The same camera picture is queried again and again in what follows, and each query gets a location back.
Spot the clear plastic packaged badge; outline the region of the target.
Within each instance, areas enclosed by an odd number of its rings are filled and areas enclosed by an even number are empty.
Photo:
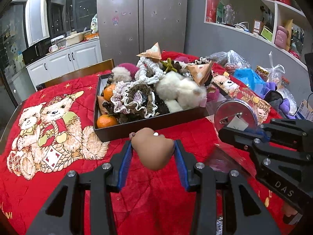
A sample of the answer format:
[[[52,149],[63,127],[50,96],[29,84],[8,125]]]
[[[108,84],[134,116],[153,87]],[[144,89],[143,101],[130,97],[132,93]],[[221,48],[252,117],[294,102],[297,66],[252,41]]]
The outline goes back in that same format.
[[[209,114],[207,119],[212,122],[216,133],[224,127],[247,133],[261,133],[255,112],[244,101],[238,99],[210,101],[206,104],[206,109]],[[231,169],[238,169],[244,173],[245,177],[255,177],[256,168],[248,152],[223,143],[220,138],[215,147],[216,150],[209,161],[214,170],[226,172]]]

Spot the orange mandarin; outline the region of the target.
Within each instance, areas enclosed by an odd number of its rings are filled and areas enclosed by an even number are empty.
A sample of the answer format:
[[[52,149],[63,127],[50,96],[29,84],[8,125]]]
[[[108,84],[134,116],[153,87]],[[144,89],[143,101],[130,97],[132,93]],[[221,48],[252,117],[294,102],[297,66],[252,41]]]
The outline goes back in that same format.
[[[97,119],[97,128],[106,128],[117,124],[117,118],[112,115],[104,114]]]
[[[104,90],[102,91],[103,97],[106,101],[110,102],[115,87],[116,87],[115,84],[110,84],[109,86],[105,87]]]

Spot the brown capybara plush toy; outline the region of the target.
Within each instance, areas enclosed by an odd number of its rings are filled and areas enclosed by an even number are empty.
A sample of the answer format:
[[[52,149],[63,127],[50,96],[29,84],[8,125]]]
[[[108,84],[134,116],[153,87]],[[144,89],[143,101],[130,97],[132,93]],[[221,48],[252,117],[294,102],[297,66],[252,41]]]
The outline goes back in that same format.
[[[153,171],[163,169],[174,153],[174,140],[151,128],[130,133],[130,141],[144,167]]]

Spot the white lace scrunchie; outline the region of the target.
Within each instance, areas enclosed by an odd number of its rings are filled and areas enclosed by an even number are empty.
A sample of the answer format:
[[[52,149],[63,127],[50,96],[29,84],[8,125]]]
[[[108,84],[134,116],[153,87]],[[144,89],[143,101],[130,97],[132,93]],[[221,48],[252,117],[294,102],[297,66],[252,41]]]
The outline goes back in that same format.
[[[156,84],[165,75],[165,72],[160,69],[159,64],[147,57],[141,57],[136,67],[139,68],[135,76],[137,83],[145,83],[147,85]]]

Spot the brown triangular paper packet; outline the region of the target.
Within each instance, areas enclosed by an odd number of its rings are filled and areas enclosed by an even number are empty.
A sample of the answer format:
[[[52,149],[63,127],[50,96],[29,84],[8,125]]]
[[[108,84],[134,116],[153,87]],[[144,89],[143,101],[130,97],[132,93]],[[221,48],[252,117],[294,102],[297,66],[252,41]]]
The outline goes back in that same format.
[[[187,70],[190,71],[194,81],[202,86],[207,82],[211,75],[213,62],[210,61],[208,64],[187,65],[186,67]]]

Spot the blue plastic bag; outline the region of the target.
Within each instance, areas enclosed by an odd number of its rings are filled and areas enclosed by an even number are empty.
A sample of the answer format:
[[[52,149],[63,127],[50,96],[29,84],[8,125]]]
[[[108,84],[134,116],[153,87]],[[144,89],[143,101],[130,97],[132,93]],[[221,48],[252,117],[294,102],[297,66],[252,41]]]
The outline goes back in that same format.
[[[236,69],[233,76],[258,95],[262,93],[262,89],[266,85],[266,82],[249,68]]]

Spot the black shallow tray box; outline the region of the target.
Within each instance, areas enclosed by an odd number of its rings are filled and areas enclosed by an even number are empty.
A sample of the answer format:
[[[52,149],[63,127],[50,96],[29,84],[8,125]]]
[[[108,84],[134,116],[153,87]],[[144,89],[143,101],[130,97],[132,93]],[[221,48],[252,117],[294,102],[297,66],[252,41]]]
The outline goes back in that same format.
[[[143,118],[140,120],[118,124],[114,126],[99,128],[97,126],[97,120],[100,116],[100,108],[98,100],[95,99],[94,103],[94,122],[93,129],[98,138],[103,141],[113,141],[115,139],[124,138],[128,135],[130,130],[139,130],[143,127],[151,127],[152,129],[164,129],[167,127],[188,123],[193,120],[201,119],[209,115],[206,104],[201,105],[200,107],[185,109],[178,112],[172,112],[164,115],[156,115],[157,105],[155,102],[155,95],[152,88],[143,82],[125,82],[121,84],[122,93],[121,101],[127,101],[127,94],[129,90],[133,87],[142,87],[145,90],[148,90],[148,97],[151,100],[153,108],[151,112],[148,112],[145,107],[142,107],[138,104],[135,105],[136,111],[143,111]]]

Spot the white fluffy plush toy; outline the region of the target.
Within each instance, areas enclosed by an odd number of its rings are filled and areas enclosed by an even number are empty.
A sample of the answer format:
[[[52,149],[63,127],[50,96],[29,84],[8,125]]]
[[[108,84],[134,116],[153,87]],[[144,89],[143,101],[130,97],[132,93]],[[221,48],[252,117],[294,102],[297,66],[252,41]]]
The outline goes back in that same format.
[[[204,107],[207,102],[205,87],[201,87],[191,78],[173,71],[167,73],[156,83],[155,90],[170,113]]]

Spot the red teddy bear blanket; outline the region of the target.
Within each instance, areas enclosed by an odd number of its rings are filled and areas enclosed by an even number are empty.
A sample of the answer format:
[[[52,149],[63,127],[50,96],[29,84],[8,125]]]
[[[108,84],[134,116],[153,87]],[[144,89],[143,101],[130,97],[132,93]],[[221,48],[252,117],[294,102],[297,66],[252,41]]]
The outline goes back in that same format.
[[[110,160],[124,137],[101,142],[93,130],[97,75],[34,93],[10,130],[1,155],[1,212],[25,234],[66,172],[85,173]],[[159,171],[135,156],[121,192],[112,195],[119,234],[187,234],[194,194],[180,184],[174,161]]]

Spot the clear plastic bag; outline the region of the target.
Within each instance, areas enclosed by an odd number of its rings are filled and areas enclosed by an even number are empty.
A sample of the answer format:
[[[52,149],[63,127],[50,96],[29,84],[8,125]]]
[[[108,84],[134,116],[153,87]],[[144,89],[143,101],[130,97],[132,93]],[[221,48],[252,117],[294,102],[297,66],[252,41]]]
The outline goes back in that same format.
[[[241,55],[234,50],[228,52],[216,52],[207,57],[207,59],[223,66],[230,74],[236,69],[250,69],[251,65]]]

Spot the pink ruffled scrunchie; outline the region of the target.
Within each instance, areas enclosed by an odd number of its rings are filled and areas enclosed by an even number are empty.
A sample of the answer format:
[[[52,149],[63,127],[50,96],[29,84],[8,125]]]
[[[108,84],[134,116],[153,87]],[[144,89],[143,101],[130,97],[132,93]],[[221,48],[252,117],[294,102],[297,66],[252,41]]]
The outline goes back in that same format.
[[[114,113],[150,118],[155,116],[157,110],[154,92],[145,83],[118,82],[110,101]]]

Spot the olive green bow clip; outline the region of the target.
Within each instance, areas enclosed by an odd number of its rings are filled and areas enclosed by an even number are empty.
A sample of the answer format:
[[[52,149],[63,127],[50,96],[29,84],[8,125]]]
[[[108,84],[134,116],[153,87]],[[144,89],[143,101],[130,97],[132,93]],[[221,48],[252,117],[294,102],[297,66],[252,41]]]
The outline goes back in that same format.
[[[179,62],[174,62],[171,58],[168,58],[166,61],[160,61],[162,64],[162,70],[166,73],[174,71],[178,73],[181,70],[181,65]]]

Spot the orange mandarin in box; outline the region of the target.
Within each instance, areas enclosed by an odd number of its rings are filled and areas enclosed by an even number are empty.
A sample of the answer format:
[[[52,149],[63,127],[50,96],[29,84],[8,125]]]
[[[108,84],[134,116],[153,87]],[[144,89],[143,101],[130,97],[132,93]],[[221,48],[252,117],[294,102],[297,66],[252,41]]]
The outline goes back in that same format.
[[[105,87],[104,90],[102,91],[103,97],[106,101],[110,102],[115,87],[116,87],[115,84],[110,84],[109,86]]]

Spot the beige fluffy plush ball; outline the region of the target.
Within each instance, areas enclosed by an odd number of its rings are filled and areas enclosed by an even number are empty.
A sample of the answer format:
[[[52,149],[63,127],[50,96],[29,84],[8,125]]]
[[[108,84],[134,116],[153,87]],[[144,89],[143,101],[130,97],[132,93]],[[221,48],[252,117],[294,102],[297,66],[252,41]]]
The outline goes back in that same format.
[[[131,82],[132,81],[132,77],[130,74],[130,71],[127,70],[124,67],[115,67],[112,69],[112,74],[113,74],[113,81],[114,82]]]

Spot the magenta fluffy plush item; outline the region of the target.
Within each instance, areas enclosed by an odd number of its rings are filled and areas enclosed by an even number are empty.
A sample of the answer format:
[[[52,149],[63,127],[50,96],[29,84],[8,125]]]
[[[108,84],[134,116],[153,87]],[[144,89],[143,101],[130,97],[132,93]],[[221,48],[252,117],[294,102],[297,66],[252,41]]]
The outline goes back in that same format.
[[[132,63],[121,63],[121,64],[118,65],[118,67],[123,67],[126,70],[128,70],[130,72],[130,76],[133,79],[135,78],[135,74],[139,70],[139,68],[136,65],[132,64]]]

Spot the wooden chair back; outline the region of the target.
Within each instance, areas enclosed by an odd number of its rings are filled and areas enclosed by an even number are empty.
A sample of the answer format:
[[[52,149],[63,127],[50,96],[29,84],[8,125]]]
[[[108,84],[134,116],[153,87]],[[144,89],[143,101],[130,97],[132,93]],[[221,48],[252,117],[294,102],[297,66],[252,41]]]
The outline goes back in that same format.
[[[96,73],[103,73],[104,71],[112,70],[115,66],[115,63],[113,59],[109,59],[106,61],[102,61],[100,63],[97,63],[95,65],[91,65],[88,67],[85,67],[83,69],[75,70],[74,72],[67,73],[63,76],[60,76],[58,78],[52,79],[50,81],[41,83],[36,86],[36,90],[40,91],[42,89],[45,89],[47,87],[51,87],[56,84],[60,84],[69,80],[82,78],[85,76],[93,75]]]

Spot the white kitchen cabinet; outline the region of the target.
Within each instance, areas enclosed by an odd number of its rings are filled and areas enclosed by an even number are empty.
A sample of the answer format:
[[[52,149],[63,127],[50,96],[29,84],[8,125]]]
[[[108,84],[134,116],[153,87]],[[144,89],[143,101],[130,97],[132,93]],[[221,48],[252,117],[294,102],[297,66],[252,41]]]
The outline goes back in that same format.
[[[99,38],[63,48],[27,66],[34,87],[102,61]]]

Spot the red gift box on shelf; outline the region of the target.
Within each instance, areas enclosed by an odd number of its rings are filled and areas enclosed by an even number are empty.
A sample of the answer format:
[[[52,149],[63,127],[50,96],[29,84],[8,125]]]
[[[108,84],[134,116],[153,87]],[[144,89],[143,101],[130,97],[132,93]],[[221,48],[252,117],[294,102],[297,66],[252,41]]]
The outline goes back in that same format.
[[[216,22],[216,10],[220,0],[207,0],[206,22]]]

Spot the white mug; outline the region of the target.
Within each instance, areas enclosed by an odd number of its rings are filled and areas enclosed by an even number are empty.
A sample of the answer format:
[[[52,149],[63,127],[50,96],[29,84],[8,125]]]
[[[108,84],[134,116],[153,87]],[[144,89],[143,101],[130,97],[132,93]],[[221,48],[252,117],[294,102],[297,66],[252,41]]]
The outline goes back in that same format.
[[[58,50],[58,46],[56,44],[49,47],[49,52],[56,52]]]

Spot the cream plastic basin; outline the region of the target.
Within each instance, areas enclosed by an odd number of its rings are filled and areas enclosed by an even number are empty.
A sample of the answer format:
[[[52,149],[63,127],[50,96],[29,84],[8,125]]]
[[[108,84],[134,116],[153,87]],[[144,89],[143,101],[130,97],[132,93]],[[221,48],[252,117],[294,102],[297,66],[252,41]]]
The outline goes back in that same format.
[[[80,43],[81,41],[83,41],[83,39],[84,39],[84,32],[72,34],[72,35],[66,37],[65,39],[66,39],[67,46],[75,45],[75,44]]]

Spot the black microwave oven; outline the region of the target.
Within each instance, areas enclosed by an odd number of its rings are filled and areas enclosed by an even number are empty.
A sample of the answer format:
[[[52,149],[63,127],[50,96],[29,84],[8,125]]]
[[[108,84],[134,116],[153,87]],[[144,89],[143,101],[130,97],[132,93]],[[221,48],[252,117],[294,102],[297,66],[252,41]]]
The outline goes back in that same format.
[[[47,37],[38,41],[32,46],[28,47],[22,52],[25,65],[29,65],[49,53],[49,47],[51,46],[51,38]]]

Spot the silver double door refrigerator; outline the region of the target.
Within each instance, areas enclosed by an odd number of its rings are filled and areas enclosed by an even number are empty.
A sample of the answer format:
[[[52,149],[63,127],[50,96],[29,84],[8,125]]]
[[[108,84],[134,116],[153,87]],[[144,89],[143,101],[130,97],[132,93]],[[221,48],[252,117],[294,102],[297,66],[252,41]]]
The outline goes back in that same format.
[[[97,0],[97,12],[104,60],[135,64],[155,43],[161,50],[184,50],[187,0]]]

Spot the white wall shelf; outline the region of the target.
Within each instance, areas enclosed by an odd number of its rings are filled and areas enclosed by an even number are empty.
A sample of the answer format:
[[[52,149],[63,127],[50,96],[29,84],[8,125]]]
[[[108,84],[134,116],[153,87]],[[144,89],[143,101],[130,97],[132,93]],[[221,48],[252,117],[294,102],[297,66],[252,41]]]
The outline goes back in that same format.
[[[216,22],[204,23],[250,36],[265,43],[305,68],[304,55],[311,52],[312,27],[294,0],[220,0]]]

